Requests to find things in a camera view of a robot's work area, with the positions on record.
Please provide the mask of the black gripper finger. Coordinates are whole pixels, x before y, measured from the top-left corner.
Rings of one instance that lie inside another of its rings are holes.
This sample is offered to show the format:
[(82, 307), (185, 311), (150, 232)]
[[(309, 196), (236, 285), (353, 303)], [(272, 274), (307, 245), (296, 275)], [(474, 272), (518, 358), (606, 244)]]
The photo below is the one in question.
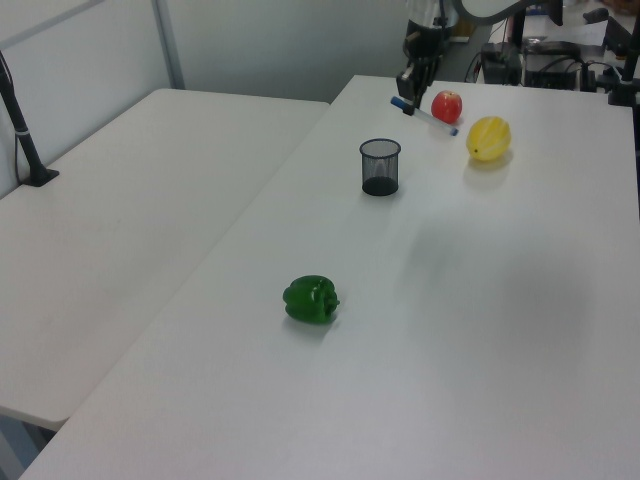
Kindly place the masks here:
[(422, 98), (434, 81), (435, 74), (437, 72), (437, 59), (432, 58), (425, 60), (417, 67), (416, 78), (416, 105), (420, 106)]
[(416, 86), (413, 68), (406, 68), (396, 77), (398, 96), (403, 102), (402, 110), (413, 115), (416, 109)]

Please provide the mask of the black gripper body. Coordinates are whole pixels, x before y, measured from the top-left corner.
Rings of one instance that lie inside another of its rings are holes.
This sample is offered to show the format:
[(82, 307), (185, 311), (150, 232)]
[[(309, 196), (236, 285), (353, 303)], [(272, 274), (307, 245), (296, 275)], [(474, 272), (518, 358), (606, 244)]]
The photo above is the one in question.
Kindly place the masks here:
[(409, 20), (402, 45), (408, 63), (423, 67), (435, 62), (443, 52), (445, 33), (440, 25), (425, 27)]

